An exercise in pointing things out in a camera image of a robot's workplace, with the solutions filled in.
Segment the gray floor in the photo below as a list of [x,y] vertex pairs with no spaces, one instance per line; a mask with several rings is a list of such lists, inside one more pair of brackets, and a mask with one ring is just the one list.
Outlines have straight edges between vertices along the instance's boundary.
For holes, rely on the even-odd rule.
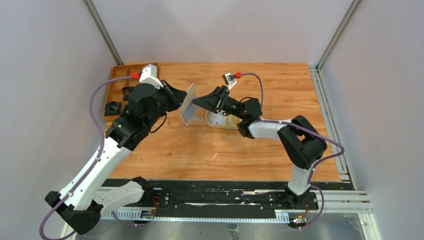
[[77,240],[365,240],[361,223],[354,213],[324,214],[301,232],[277,223],[152,222],[145,227],[124,226],[114,220],[101,220],[86,236]]

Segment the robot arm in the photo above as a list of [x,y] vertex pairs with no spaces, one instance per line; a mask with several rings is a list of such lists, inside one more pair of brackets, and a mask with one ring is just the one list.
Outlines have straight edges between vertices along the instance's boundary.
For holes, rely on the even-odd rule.
[[[227,73],[223,78],[227,85],[216,87],[212,93],[193,99],[192,103],[214,113],[223,111],[224,114],[240,118],[241,122],[237,126],[243,137],[280,140],[294,164],[286,188],[286,200],[292,207],[299,205],[310,190],[309,176],[312,166],[327,149],[326,142],[288,125],[293,123],[318,133],[304,116],[299,115],[285,121],[260,118],[262,111],[259,100],[249,98],[240,102],[230,97],[230,88],[234,86],[236,76]],[[304,139],[300,140],[298,136],[304,136]]]
[[[167,112],[177,110],[187,96],[185,91],[175,89],[165,80],[159,81],[152,76],[153,70],[143,69],[140,84],[127,96],[128,105],[106,131],[100,159],[97,158],[98,148],[67,186],[60,192],[51,191],[45,197],[45,201],[53,208],[68,196],[56,212],[78,234],[90,231],[102,216],[115,209],[137,202],[146,205],[152,198],[153,186],[142,177],[136,177],[110,191],[98,193],[98,189],[113,169],[152,133],[152,126],[158,119],[166,116]],[[94,168],[77,189],[70,192],[94,161],[97,161]]]

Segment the white wall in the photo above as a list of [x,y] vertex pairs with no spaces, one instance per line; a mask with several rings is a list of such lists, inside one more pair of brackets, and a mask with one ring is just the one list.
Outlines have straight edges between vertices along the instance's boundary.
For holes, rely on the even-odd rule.
[[124,62],[316,64],[352,0],[94,0]]
[[[2,1],[0,23],[0,238],[38,240],[44,197],[99,144],[89,98],[114,61],[80,0]],[[47,235],[58,238],[64,222],[53,219]]]
[[384,240],[422,239],[424,2],[364,0],[322,73]]

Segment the red connector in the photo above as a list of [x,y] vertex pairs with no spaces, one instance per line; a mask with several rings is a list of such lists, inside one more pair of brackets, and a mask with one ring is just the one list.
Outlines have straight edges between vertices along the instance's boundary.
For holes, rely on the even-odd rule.
[[131,73],[132,79],[139,79],[140,78],[140,73],[138,72],[133,72]]

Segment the wooden tabletop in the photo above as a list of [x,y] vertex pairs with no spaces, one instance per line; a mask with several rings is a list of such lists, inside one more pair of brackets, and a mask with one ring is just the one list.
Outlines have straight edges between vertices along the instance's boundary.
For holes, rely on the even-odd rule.
[[[286,120],[305,116],[327,136],[314,84],[306,63],[158,63],[159,79],[186,91],[192,83],[204,96],[224,85],[222,74],[253,72],[263,81],[265,119]],[[237,80],[230,96],[260,99],[254,76]],[[205,118],[205,110],[196,116]],[[156,128],[162,122],[158,120]],[[330,148],[324,156],[330,155]],[[166,123],[146,137],[111,173],[111,178],[288,181],[293,164],[280,141],[249,139],[238,130],[211,128],[203,121],[185,126],[181,111],[168,113]],[[317,167],[314,181],[339,181],[335,161]]]

